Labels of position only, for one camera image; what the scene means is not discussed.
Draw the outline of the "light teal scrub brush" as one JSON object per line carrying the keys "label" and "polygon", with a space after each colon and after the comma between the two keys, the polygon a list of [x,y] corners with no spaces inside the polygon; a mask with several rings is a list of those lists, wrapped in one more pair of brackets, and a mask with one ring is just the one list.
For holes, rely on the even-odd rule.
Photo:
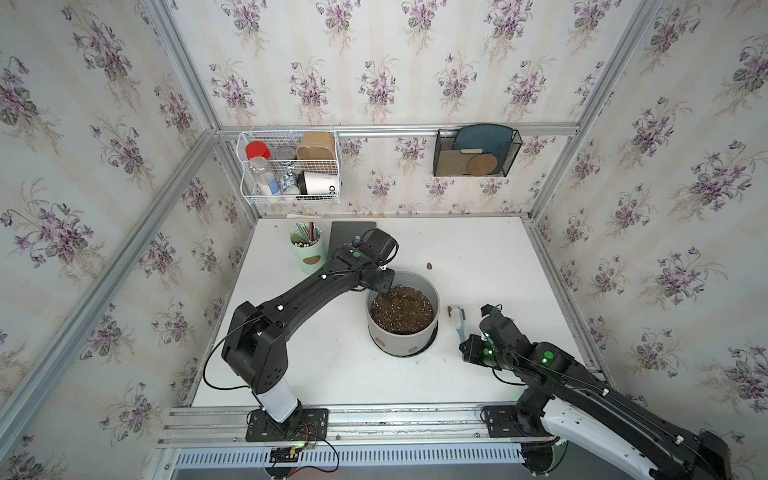
{"label": "light teal scrub brush", "polygon": [[458,306],[451,306],[453,308],[453,315],[450,318],[453,321],[454,329],[458,335],[459,343],[462,344],[467,340],[466,335],[466,312],[463,308]]}

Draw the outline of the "grey ceramic pot with soil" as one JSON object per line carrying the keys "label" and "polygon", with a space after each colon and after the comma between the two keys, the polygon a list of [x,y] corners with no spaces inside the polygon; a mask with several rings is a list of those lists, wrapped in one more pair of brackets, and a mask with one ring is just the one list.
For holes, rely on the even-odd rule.
{"label": "grey ceramic pot with soil", "polygon": [[366,296],[368,331],[386,354],[408,354],[420,349],[439,327],[437,290],[423,276],[398,271],[387,294],[369,290]]}

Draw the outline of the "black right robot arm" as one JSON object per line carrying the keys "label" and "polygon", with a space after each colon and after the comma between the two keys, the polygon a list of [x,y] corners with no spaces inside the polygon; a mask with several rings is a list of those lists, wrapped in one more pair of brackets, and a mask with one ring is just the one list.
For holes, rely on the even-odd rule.
{"label": "black right robot arm", "polygon": [[565,350],[532,342],[500,306],[481,309],[479,333],[464,335],[464,362],[509,371],[520,397],[486,406],[481,421],[492,438],[527,438],[525,467],[544,472],[541,457],[559,441],[574,443],[634,479],[730,479],[727,443],[714,432],[694,433],[630,400]]}

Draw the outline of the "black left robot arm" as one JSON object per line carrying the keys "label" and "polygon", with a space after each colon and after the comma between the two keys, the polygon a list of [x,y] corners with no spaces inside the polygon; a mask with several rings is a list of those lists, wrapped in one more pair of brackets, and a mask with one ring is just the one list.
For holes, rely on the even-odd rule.
{"label": "black left robot arm", "polygon": [[235,309],[221,341],[221,358],[270,420],[280,426],[299,421],[301,402],[284,379],[292,335],[342,294],[360,289],[389,292],[395,272],[388,264],[398,251],[390,234],[370,229],[335,249],[322,267],[287,292],[258,306],[244,302]]}

